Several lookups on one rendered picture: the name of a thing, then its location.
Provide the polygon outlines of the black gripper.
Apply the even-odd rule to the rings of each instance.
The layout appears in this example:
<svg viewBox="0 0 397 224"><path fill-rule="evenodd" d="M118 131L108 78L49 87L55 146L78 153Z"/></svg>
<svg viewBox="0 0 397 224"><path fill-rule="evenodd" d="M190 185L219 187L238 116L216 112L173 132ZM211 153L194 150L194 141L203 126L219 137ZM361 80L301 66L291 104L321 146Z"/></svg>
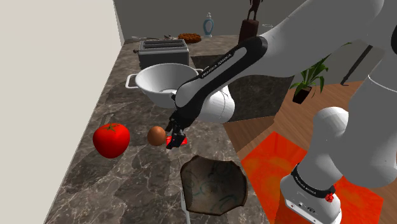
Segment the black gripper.
<svg viewBox="0 0 397 224"><path fill-rule="evenodd" d="M165 128L166 132L172 130L171 141L167 144L167 149L178 148L182 145L186 135L183 129L189 127L199 116L197 108L178 108L171 114L169 123Z"/></svg>

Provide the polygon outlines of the small red block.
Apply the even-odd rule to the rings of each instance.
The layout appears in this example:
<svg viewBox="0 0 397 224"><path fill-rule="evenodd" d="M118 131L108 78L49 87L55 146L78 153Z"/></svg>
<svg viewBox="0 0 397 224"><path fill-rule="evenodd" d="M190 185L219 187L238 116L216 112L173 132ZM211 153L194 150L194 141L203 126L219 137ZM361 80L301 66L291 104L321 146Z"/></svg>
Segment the small red block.
<svg viewBox="0 0 397 224"><path fill-rule="evenodd" d="M171 142L172 137L171 136L167 136L166 138L166 145L168 145ZM181 145L187 144L187 138L184 138L183 142L181 143Z"/></svg>

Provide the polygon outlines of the brown egg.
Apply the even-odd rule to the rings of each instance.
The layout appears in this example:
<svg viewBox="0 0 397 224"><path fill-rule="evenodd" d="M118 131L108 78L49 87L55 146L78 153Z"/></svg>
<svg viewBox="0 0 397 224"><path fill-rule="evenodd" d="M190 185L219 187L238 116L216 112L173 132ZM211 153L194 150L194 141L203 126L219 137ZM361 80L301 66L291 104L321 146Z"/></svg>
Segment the brown egg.
<svg viewBox="0 0 397 224"><path fill-rule="evenodd" d="M148 143L152 146L161 146L166 141L167 134L165 130L159 126L150 128L147 134Z"/></svg>

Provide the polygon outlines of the red tomato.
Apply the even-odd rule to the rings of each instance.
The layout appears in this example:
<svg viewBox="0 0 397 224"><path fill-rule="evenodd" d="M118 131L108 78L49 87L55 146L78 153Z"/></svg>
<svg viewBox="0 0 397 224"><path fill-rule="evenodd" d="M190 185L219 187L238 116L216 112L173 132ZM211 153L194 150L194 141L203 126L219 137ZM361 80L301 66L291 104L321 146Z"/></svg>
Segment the red tomato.
<svg viewBox="0 0 397 224"><path fill-rule="evenodd" d="M116 158L127 149L130 133L128 128L120 123L108 123L94 132L92 141L100 155Z"/></svg>

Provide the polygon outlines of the brown patterned plate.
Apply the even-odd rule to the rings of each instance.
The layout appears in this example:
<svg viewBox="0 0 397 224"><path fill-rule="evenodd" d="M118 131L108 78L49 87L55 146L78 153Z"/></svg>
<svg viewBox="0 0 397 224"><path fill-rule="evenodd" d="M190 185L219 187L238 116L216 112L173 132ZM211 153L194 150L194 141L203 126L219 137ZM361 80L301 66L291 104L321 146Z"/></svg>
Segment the brown patterned plate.
<svg viewBox="0 0 397 224"><path fill-rule="evenodd" d="M231 160L193 156L180 170L186 210L221 216L247 201L247 177Z"/></svg>

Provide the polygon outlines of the grey toaster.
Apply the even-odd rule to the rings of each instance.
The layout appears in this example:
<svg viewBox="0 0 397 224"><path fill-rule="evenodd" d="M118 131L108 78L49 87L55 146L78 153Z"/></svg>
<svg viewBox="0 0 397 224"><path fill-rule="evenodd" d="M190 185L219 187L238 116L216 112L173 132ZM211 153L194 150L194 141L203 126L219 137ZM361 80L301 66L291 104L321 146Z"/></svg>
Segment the grey toaster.
<svg viewBox="0 0 397 224"><path fill-rule="evenodd" d="M189 49L183 39L141 41L134 53L138 54L141 69L164 63L189 65Z"/></svg>

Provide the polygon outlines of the orange robot stand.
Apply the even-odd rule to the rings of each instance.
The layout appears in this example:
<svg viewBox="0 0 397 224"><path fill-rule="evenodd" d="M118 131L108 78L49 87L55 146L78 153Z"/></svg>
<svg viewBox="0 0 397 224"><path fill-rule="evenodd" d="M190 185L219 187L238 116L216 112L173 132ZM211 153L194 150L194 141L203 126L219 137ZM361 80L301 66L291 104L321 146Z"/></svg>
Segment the orange robot stand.
<svg viewBox="0 0 397 224"><path fill-rule="evenodd" d="M276 132L264 139L242 160L260 204L270 224L312 224L296 214L280 196L280 181L290 174L306 151ZM345 178L335 183L341 201L340 224L379 224L384 199Z"/></svg>

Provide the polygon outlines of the blue and white vase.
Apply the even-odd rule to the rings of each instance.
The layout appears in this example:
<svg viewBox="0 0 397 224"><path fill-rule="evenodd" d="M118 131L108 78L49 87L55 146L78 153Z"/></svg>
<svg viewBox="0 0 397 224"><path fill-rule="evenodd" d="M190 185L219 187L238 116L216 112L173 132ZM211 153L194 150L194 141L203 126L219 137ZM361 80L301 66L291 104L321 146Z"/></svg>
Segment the blue and white vase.
<svg viewBox="0 0 397 224"><path fill-rule="evenodd" d="M204 36L206 38L212 37L213 28L214 28L214 21L212 19L211 13L208 13L203 23Z"/></svg>

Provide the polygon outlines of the dark brown statue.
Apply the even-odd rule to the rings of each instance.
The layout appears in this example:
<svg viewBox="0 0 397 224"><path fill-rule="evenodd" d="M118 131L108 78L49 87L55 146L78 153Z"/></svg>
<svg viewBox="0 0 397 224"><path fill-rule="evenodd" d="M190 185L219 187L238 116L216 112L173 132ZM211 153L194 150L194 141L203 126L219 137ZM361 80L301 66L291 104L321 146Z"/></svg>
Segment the dark brown statue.
<svg viewBox="0 0 397 224"><path fill-rule="evenodd" d="M247 19L242 21L238 43L257 35L259 21L257 21L256 17L259 5L262 1L263 0L249 0L251 7L248 11Z"/></svg>

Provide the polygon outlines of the green potted plant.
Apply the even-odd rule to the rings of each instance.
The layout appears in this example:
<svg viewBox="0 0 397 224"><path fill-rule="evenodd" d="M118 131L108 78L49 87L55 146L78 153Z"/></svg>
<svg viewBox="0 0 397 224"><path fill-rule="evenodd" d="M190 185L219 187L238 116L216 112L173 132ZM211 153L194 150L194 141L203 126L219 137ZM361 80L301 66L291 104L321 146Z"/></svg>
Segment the green potted plant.
<svg viewBox="0 0 397 224"><path fill-rule="evenodd" d="M324 64L324 62L329 56L330 54L300 73L302 76L302 81L296 82L290 86L290 89L296 88L293 96L293 102L301 104L310 94L312 87L315 88L312 95L314 97L316 93L317 81L319 82L319 92L321 93L323 91L324 76L321 76L320 74L323 71L328 72L329 68Z"/></svg>

